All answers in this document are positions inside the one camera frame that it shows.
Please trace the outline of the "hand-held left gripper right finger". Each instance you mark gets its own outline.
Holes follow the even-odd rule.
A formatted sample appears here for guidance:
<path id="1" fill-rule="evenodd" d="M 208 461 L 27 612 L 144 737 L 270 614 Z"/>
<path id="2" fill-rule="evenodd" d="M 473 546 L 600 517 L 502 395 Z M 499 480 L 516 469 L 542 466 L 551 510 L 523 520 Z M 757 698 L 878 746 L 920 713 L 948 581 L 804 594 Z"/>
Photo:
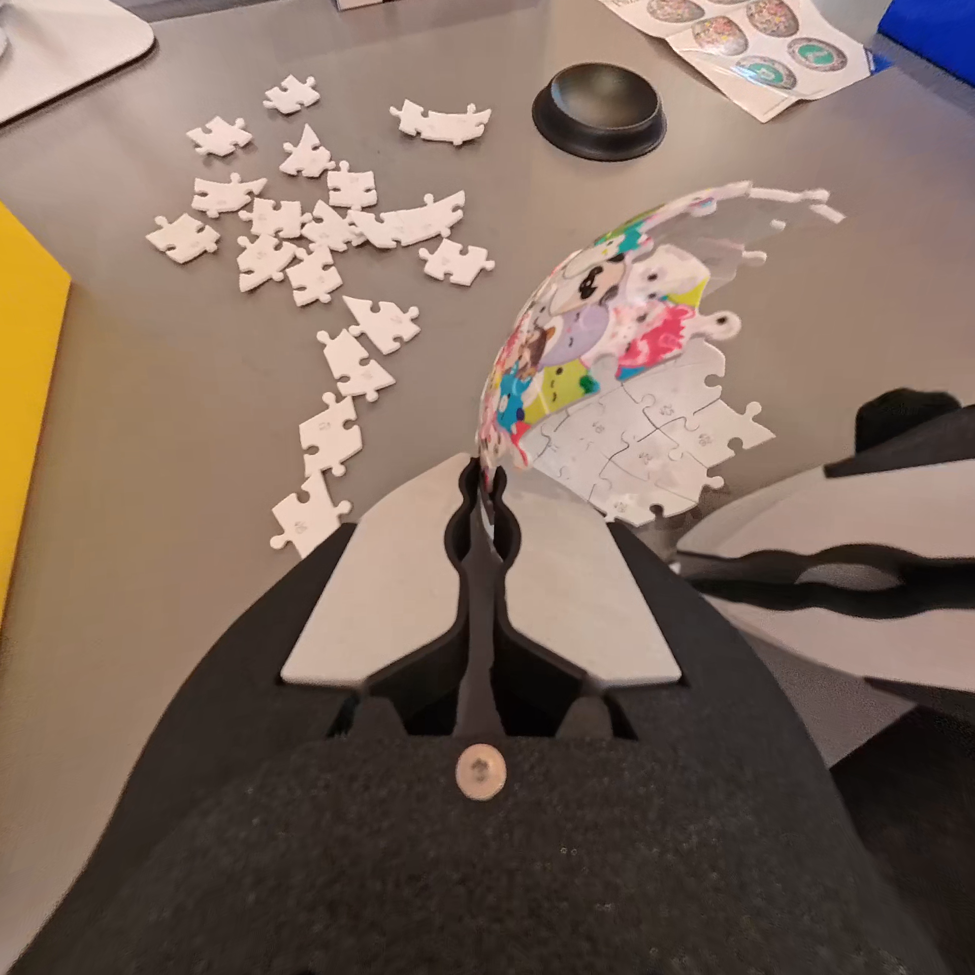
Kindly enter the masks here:
<path id="1" fill-rule="evenodd" d="M 518 636 L 576 666 L 595 684 L 675 684 L 681 676 L 603 514 L 533 469 L 501 467 L 495 504 L 514 518 L 501 585 Z"/>

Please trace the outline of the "blue plastic bin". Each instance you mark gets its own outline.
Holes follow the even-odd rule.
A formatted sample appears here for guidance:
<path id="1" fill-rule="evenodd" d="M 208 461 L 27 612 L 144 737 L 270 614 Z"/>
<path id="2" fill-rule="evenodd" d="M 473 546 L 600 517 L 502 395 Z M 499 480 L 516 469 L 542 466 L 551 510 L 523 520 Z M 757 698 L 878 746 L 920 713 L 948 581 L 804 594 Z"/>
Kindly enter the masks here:
<path id="1" fill-rule="evenodd" d="M 879 32 L 974 85 L 974 1 L 891 1 Z"/>

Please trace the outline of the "group of white puzzle pieces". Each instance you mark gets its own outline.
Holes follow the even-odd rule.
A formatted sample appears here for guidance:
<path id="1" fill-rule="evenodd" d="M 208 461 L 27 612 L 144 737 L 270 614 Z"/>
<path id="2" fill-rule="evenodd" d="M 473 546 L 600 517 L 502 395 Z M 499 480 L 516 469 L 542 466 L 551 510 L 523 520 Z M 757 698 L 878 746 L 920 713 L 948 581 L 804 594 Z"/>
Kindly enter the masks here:
<path id="1" fill-rule="evenodd" d="M 494 268 L 484 249 L 464 249 L 451 238 L 464 215 L 464 191 L 442 199 L 428 193 L 420 207 L 373 213 L 378 202 L 374 172 L 354 172 L 347 160 L 336 161 L 309 123 L 304 123 L 298 141 L 283 144 L 283 151 L 278 171 L 288 178 L 324 177 L 327 199 L 317 199 L 307 211 L 299 200 L 265 197 L 266 177 L 198 177 L 190 213 L 173 219 L 157 215 L 145 240 L 170 261 L 185 265 L 217 253 L 221 234 L 212 221 L 235 215 L 246 226 L 246 233 L 237 238 L 239 292 L 247 295 L 270 283 L 286 283 L 299 309 L 330 304 L 343 286 L 335 253 L 366 244 L 397 250 L 434 241 L 437 250 L 420 253 L 424 273 L 458 286 L 470 286 L 481 271 Z M 389 301 L 373 306 L 349 296 L 342 300 L 353 314 L 353 325 L 335 336 L 319 336 L 340 397 L 327 393 L 324 409 L 299 426 L 304 480 L 299 493 L 287 495 L 272 509 L 280 532 L 271 537 L 271 548 L 292 546 L 301 558 L 334 534 L 342 517 L 351 512 L 349 502 L 333 500 L 326 476 L 342 477 L 346 461 L 363 448 L 355 399 L 373 403 L 381 390 L 395 383 L 359 337 L 366 335 L 377 352 L 389 356 L 419 333 L 416 308 L 404 310 Z"/>

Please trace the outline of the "black round puzzle stand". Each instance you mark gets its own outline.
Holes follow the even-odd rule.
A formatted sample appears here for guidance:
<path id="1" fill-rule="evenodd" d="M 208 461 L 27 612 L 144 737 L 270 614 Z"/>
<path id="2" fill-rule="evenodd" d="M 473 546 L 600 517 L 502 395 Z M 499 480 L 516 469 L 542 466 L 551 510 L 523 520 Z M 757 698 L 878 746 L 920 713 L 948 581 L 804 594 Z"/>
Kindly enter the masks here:
<path id="1" fill-rule="evenodd" d="M 558 71 L 531 105 L 534 127 L 555 148 L 597 162 L 624 162 L 655 150 L 667 132 L 663 102 L 639 73 L 606 62 Z"/>

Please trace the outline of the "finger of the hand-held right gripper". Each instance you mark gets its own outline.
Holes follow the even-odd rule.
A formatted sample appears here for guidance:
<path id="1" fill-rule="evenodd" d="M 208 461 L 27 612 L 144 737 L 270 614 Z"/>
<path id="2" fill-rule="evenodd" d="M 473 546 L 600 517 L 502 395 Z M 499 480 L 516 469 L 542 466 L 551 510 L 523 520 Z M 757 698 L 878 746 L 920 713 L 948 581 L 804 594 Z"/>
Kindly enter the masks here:
<path id="1" fill-rule="evenodd" d="M 748 637 L 836 672 L 974 690 L 973 575 L 920 575 L 881 590 L 689 576 Z"/>
<path id="2" fill-rule="evenodd" d="M 687 579 L 901 582 L 972 569 L 972 459 L 845 477 L 808 471 L 731 502 L 676 544 Z"/>

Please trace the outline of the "printed sticker sheet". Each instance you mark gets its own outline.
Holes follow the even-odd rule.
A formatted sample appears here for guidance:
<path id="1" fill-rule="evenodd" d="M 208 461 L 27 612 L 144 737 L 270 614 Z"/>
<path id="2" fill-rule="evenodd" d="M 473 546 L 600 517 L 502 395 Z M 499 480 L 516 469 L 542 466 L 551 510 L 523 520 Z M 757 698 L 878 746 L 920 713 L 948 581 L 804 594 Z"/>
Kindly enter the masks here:
<path id="1" fill-rule="evenodd" d="M 862 44 L 810 1 L 603 1 L 661 39 L 750 116 L 766 123 L 877 73 Z"/>

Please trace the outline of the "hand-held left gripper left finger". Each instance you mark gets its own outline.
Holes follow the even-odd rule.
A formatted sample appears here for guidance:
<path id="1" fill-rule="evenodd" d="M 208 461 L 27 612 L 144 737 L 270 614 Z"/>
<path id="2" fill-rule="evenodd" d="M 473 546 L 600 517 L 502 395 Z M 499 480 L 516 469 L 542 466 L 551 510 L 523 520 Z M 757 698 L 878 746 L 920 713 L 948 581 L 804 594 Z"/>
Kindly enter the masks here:
<path id="1" fill-rule="evenodd" d="M 284 683 L 362 687 L 454 624 L 460 579 L 445 531 L 468 465 L 455 454 L 361 518 L 286 659 Z"/>

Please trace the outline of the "yellow plastic bin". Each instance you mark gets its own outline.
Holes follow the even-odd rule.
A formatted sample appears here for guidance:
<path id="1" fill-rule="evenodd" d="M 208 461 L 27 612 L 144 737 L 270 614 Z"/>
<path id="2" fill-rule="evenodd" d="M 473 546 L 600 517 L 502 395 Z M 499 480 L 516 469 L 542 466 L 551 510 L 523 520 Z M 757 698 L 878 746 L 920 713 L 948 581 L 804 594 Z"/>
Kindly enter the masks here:
<path id="1" fill-rule="evenodd" d="M 6 611 L 69 274 L 1 207 L 1 611 Z"/>

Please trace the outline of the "person's dark pants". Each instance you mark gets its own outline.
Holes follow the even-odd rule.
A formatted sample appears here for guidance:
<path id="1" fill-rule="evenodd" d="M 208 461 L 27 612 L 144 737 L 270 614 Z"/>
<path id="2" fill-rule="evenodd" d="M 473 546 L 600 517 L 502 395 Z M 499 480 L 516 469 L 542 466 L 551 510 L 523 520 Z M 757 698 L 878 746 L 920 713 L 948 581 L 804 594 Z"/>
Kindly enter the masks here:
<path id="1" fill-rule="evenodd" d="M 949 968 L 972 974 L 973 727 L 917 708 L 831 774 L 864 845 Z"/>

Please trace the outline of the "white flat pad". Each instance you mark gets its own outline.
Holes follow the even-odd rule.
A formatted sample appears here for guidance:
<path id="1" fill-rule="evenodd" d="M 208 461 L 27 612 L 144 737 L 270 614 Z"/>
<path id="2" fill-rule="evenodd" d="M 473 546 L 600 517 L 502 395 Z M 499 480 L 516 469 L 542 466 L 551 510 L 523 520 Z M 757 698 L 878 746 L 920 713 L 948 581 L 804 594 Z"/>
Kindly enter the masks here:
<path id="1" fill-rule="evenodd" d="M 153 48 L 152 27 L 111 1 L 1 3 L 1 123 L 128 67 Z"/>

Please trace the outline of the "partly built colourful puzzle ball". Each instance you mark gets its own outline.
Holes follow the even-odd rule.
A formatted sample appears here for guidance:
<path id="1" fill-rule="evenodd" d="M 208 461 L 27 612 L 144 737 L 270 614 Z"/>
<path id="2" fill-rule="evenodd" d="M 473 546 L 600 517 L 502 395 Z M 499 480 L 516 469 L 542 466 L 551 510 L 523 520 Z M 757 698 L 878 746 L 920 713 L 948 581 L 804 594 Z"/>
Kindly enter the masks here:
<path id="1" fill-rule="evenodd" d="M 713 470 L 774 438 L 762 406 L 725 402 L 723 345 L 740 316 L 707 300 L 789 225 L 839 224 L 826 189 L 744 180 L 678 198 L 566 258 L 518 314 L 481 393 L 487 486 L 533 470 L 608 521 L 640 528 L 697 507 Z"/>

